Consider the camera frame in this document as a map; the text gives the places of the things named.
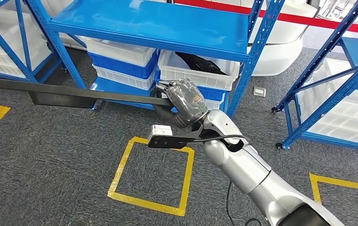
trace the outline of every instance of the blue plastic bin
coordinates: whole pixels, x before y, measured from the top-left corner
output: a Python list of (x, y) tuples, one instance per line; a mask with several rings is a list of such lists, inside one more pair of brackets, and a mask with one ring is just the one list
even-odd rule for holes
[(147, 63), (145, 67), (129, 64), (123, 61), (111, 59), (94, 53), (88, 52), (88, 55), (93, 61), (94, 66), (106, 68), (115, 72), (120, 72), (140, 79), (147, 79), (150, 76), (151, 72), (153, 72), (154, 66), (157, 64), (158, 61), (157, 51), (153, 53), (150, 61)]

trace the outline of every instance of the silver robotic arm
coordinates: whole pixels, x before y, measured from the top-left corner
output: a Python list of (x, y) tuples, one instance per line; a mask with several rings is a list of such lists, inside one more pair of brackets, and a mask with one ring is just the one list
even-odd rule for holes
[(193, 132), (171, 136), (170, 127), (166, 131), (166, 126), (154, 125), (149, 147), (181, 148), (189, 142), (204, 142), (206, 156), (252, 199), (272, 226), (343, 226), (325, 207), (276, 174), (224, 112), (208, 111), (191, 81), (166, 81), (156, 87), (178, 110), (173, 122), (180, 127), (191, 125)]
[[(204, 129), (221, 136), (241, 135), (233, 121), (220, 110), (210, 111), (203, 124)], [(239, 142), (243, 147), (230, 150), (230, 146)], [(204, 151), (213, 164), (252, 199), (271, 225), (343, 226), (325, 207), (286, 183), (244, 138), (207, 141)]]

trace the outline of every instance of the black cable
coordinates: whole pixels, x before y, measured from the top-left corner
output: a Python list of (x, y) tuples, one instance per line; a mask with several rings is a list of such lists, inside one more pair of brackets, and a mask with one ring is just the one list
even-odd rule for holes
[(228, 217), (230, 219), (230, 222), (232, 222), (232, 225), (235, 226), (235, 223), (233, 222), (233, 219), (229, 213), (229, 195), (230, 195), (231, 187), (232, 187), (232, 181), (229, 182), (228, 194), (226, 195), (226, 213), (228, 214)]
[(237, 138), (244, 138), (249, 145), (251, 145), (251, 140), (243, 135), (224, 135), (224, 136), (219, 136), (219, 137), (211, 137), (211, 138), (206, 138), (206, 139), (196, 139), (193, 140), (192, 142), (207, 142), (207, 141), (212, 141), (212, 140), (221, 140), (221, 139), (225, 139), (225, 138), (232, 138), (232, 137), (237, 137)]
[[(232, 225), (235, 226), (235, 223), (233, 222), (232, 216), (231, 216), (230, 213), (229, 213), (229, 196), (230, 196), (230, 190), (231, 190), (231, 188), (232, 188), (232, 184), (233, 184), (233, 182), (230, 181), (230, 182), (229, 182), (229, 187), (228, 187), (228, 193), (227, 193), (227, 195), (226, 195), (226, 213), (228, 214), (229, 219), (230, 219), (230, 222), (232, 222)], [(262, 226), (262, 223), (261, 223), (260, 220), (258, 220), (257, 218), (249, 218), (249, 219), (247, 219), (247, 221), (245, 222), (244, 226), (248, 226), (248, 225), (249, 225), (251, 222), (253, 222), (253, 221), (258, 222), (258, 224), (259, 224), (260, 226)]]

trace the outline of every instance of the white plastic bin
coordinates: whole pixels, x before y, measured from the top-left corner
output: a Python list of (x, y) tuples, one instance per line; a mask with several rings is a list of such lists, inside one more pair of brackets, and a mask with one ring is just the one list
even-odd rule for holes
[(88, 52), (129, 64), (145, 67), (155, 52), (154, 48), (136, 46), (115, 41), (81, 37)]
[(206, 99), (205, 103), (207, 104), (208, 110), (214, 110), (214, 109), (219, 109), (219, 107), (223, 103), (223, 101), (225, 101), (225, 94), (223, 94), (221, 101), (213, 101), (213, 100)]
[(162, 50), (158, 59), (158, 67), (161, 71), (161, 80), (178, 80), (189, 78), (197, 86), (213, 89), (232, 90), (232, 84), (239, 75), (240, 63), (210, 57), (203, 57), (213, 61), (224, 73), (214, 74), (190, 70), (188, 65), (172, 51)]
[[(34, 70), (44, 59), (46, 59), (47, 56), (51, 54), (51, 51), (46, 45), (46, 42), (44, 42), (43, 40), (42, 42), (38, 43), (36, 48), (29, 48), (29, 56), (31, 59), (32, 70)], [(24, 50), (20, 49), (15, 51), (15, 53), (18, 55), (24, 65), (26, 65)], [(6, 53), (0, 54), (0, 65), (17, 68), (16, 64)]]
[[(50, 50), (48, 48), (44, 49), (44, 50), (40, 49), (37, 53), (33, 54), (33, 62), (31, 61), (31, 64), (36, 65), (36, 67), (37, 67), (49, 55), (50, 55)], [(0, 63), (0, 73), (16, 76), (16, 77), (20, 77), (20, 78), (25, 78), (24, 74), (21, 72), (21, 70), (15, 64), (13, 64), (12, 66), (9, 66), (9, 65)]]
[(116, 81), (128, 86), (133, 86), (139, 89), (149, 90), (154, 82), (154, 73), (155, 70), (151, 73), (148, 79), (140, 79), (127, 74), (122, 74), (119, 72), (114, 72), (106, 68), (101, 68), (94, 66), (94, 69), (97, 71), (97, 76), (105, 78), (108, 80)]
[[(46, 42), (37, 32), (37, 28), (35, 24), (33, 24), (31, 16), (29, 14), (23, 13), (23, 19), (28, 42), (30, 42), (32, 39), (39, 38), (37, 41), (43, 41), (46, 44)], [(0, 35), (13, 50), (23, 49), (18, 18), (15, 11), (0, 8)], [(1, 47), (0, 54), (5, 54)]]
[[(321, 80), (350, 68), (347, 61), (325, 59), (322, 66), (312, 74), (306, 84)], [(304, 122), (319, 106), (322, 105), (350, 75), (301, 91), (297, 94), (301, 110), (301, 121)], [(327, 114), (322, 115), (308, 132), (335, 137), (358, 143), (358, 90), (345, 97)]]
[(358, 143), (358, 132), (342, 127), (316, 123), (308, 130), (308, 132)]

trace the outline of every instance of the wheel caster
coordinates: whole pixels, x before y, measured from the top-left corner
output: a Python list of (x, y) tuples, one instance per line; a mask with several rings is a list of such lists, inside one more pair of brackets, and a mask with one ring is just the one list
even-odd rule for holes
[(277, 107), (272, 107), (270, 110), (271, 110), (272, 113), (276, 113), (276, 112), (280, 111), (280, 110), (277, 109)]
[(282, 143), (276, 143), (275, 146), (277, 149), (283, 149)]
[(105, 105), (107, 104), (107, 102), (105, 100), (102, 100), (100, 103), (96, 104), (96, 106), (94, 107), (94, 111), (95, 112), (99, 112), (101, 109), (103, 109), (105, 107)]

